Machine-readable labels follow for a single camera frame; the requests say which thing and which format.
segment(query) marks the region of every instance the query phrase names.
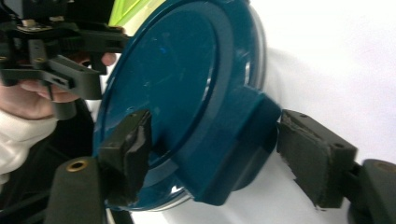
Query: white background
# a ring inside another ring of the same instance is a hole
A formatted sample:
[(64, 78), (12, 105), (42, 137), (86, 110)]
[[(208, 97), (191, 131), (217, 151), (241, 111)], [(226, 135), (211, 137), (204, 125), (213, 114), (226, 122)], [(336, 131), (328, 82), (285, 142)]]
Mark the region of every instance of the white background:
[[(263, 89), (359, 148), (357, 162), (396, 163), (394, 1), (251, 0), (267, 38)], [(139, 223), (347, 224), (342, 209), (320, 211), (274, 153), (257, 179), (221, 207), (189, 201)]]

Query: yellow-green object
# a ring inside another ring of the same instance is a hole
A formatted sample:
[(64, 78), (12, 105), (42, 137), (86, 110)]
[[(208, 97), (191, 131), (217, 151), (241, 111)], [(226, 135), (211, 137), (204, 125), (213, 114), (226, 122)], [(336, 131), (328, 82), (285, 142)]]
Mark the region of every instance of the yellow-green object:
[(116, 0), (110, 26), (122, 26), (127, 35), (134, 35), (140, 25), (165, 0)]

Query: black clamp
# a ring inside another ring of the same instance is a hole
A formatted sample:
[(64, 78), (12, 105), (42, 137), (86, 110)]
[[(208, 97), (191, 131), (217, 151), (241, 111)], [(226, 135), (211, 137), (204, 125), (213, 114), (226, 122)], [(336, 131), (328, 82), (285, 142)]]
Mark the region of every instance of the black clamp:
[(101, 145), (97, 159), (76, 158), (61, 165), (52, 184), (45, 223), (106, 223), (105, 204), (120, 209), (136, 203), (149, 170), (150, 121), (147, 110), (135, 112)]
[(339, 208), (351, 202), (351, 224), (396, 223), (396, 165), (354, 162), (357, 149), (305, 114), (284, 110), (277, 151), (314, 205)]
[[(86, 100), (101, 99), (99, 75), (106, 74), (101, 58), (106, 52), (121, 53), (130, 37), (120, 28), (101, 23), (65, 21), (62, 13), (65, 13), (67, 1), (59, 1), (59, 4), (32, 2), (1, 3), (1, 7), (7, 4), (6, 7), (14, 10), (14, 21), (0, 24), (0, 79), (3, 84), (13, 86), (21, 79), (37, 79), (48, 88), (50, 96), (50, 86), (54, 84)], [(26, 4), (32, 4), (29, 12), (37, 7), (40, 13), (31, 15), (22, 10)], [(54, 17), (53, 13), (61, 13), (61, 16)], [(77, 52), (90, 55), (92, 69), (65, 57)], [(57, 119), (70, 119), (76, 114), (73, 102), (53, 105)]]

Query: white sleeve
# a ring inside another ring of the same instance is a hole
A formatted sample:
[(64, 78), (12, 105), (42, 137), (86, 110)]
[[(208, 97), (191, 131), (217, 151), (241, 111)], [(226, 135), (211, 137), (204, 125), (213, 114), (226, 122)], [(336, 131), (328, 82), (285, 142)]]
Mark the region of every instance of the white sleeve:
[(56, 121), (20, 119), (0, 110), (0, 191), (8, 173), (25, 162), (30, 147), (55, 130)]

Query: hand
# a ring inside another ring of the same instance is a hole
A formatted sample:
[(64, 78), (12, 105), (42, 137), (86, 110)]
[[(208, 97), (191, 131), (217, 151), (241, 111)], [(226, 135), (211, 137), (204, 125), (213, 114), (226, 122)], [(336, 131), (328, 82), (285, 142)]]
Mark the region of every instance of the hand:
[[(72, 58), (77, 63), (87, 62), (87, 57)], [(106, 53), (102, 63), (110, 66), (116, 56)], [(54, 102), (67, 103), (78, 99), (78, 96), (52, 85)], [(0, 85), (0, 109), (22, 119), (44, 119), (52, 116), (52, 106), (47, 88), (37, 80), (23, 80), (18, 85), (5, 87)]]

